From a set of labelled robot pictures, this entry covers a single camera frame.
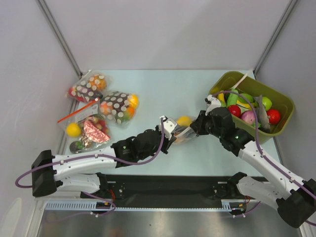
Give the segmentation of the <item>clear zip top bag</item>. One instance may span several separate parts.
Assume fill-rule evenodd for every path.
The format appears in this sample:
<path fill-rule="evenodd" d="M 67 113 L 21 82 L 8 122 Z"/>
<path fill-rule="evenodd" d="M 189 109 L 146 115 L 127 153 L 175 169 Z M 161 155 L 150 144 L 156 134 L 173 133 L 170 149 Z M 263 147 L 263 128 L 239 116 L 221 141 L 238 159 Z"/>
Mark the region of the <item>clear zip top bag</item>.
<path fill-rule="evenodd" d="M 174 136 L 176 138 L 174 143 L 181 144 L 181 143 L 185 143 L 194 139 L 197 135 L 190 126 L 185 127 L 185 126 L 179 126 L 177 124 L 176 130 L 174 132 Z"/>

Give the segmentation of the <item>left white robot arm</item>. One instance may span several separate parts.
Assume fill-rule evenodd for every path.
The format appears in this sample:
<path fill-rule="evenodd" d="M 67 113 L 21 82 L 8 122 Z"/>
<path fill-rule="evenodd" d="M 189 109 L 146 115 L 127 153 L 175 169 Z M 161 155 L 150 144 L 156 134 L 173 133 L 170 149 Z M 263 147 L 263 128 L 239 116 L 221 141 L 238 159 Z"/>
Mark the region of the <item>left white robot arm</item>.
<path fill-rule="evenodd" d="M 105 175 L 98 168 L 121 168 L 151 162 L 159 153 L 167 153 L 176 140 L 176 125 L 165 121 L 155 129 L 120 140 L 110 147 L 84 154 L 53 155 L 42 151 L 33 162 L 32 195 L 49 196 L 57 191 L 79 191 L 102 198 L 108 194 Z"/>

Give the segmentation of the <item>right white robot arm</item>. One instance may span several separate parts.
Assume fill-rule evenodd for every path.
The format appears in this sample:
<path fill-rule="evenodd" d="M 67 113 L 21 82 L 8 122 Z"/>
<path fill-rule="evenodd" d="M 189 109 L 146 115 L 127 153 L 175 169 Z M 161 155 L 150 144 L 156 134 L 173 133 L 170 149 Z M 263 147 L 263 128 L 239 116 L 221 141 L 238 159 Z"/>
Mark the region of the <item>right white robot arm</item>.
<path fill-rule="evenodd" d="M 248 176 L 228 185 L 233 198 L 253 197 L 275 209 L 289 226 L 298 228 L 316 211 L 316 182 L 305 180 L 276 162 L 262 150 L 255 138 L 237 128 L 233 117 L 224 107 L 200 111 L 190 127 L 197 135 L 213 135 L 235 156 L 254 167 L 269 182 L 267 186 Z"/>

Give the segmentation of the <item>yellow fake lemon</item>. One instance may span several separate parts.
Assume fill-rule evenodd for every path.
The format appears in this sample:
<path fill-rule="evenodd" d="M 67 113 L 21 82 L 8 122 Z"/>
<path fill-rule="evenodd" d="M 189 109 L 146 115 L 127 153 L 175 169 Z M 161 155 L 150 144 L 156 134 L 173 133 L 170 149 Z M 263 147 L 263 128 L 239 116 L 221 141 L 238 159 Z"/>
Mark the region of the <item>yellow fake lemon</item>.
<path fill-rule="evenodd" d="M 193 122 L 193 119 L 190 116 L 181 116 L 176 122 L 179 126 L 188 127 Z"/>

